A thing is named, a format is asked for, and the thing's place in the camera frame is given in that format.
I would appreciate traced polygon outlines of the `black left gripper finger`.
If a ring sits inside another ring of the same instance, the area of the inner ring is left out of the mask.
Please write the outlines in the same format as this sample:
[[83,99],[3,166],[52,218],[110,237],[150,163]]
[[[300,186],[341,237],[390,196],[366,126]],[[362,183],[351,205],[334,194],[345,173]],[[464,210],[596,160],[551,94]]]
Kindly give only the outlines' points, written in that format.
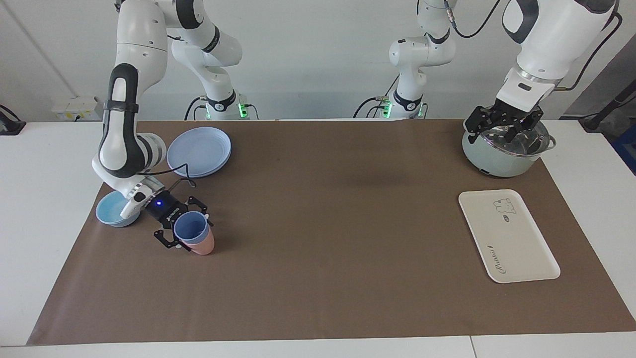
[[492,119],[493,106],[477,106],[472,113],[464,120],[464,129],[469,136],[477,136],[482,132],[497,126],[497,122]]
[[541,108],[534,108],[529,113],[513,116],[512,125],[507,131],[507,143],[511,143],[518,134],[534,129],[542,117],[543,110]]

